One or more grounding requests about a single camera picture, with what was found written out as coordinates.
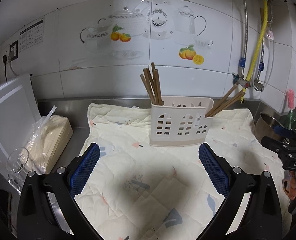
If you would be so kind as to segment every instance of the power outlet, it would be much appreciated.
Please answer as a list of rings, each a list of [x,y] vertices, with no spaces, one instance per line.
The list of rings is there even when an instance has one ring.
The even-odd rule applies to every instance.
[[[8,60],[8,57],[9,57],[9,45],[7,45],[4,49],[3,49],[3,55],[6,55],[7,56],[7,60]]]
[[[16,58],[18,58],[18,40],[16,40],[13,44],[9,46],[9,52],[11,54],[11,58],[9,59],[10,61],[13,61]]]

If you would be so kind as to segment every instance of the chopsticks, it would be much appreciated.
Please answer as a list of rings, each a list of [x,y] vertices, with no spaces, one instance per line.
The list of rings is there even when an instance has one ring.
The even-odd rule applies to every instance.
[[[245,95],[245,92],[242,90],[237,93],[233,98],[229,99],[227,102],[224,103],[224,101],[229,97],[229,95],[237,88],[238,84],[235,84],[224,96],[221,98],[218,103],[211,108],[208,113],[205,115],[205,117],[213,117],[222,110],[226,109],[227,107],[231,106],[233,103],[238,101],[241,97]]]
[[[161,100],[160,80],[158,69],[155,68],[155,63],[151,63],[152,75],[149,68],[144,68],[144,75],[140,75],[141,80],[147,90],[151,102],[154,105],[162,106],[163,101]]]

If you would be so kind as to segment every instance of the pink brush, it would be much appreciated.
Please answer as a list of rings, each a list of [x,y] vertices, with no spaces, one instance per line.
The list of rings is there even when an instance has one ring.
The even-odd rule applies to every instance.
[[[293,89],[290,89],[286,92],[288,100],[288,108],[293,110],[295,108],[295,92]]]

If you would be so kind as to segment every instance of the stainless steel pot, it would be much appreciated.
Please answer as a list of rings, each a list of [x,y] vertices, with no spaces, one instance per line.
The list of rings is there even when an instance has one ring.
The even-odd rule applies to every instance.
[[[268,114],[260,113],[260,117],[255,126],[256,139],[259,142],[261,142],[261,139],[264,136],[268,136],[270,138],[280,141],[282,137],[274,133],[274,128],[276,125],[283,127],[283,125],[280,122],[278,122],[274,117]]]

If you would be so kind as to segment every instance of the white cutting board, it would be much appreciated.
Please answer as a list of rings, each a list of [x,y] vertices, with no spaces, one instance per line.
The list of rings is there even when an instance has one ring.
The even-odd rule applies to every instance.
[[[9,155],[26,145],[32,125],[39,119],[29,74],[0,85],[0,173],[6,179]]]

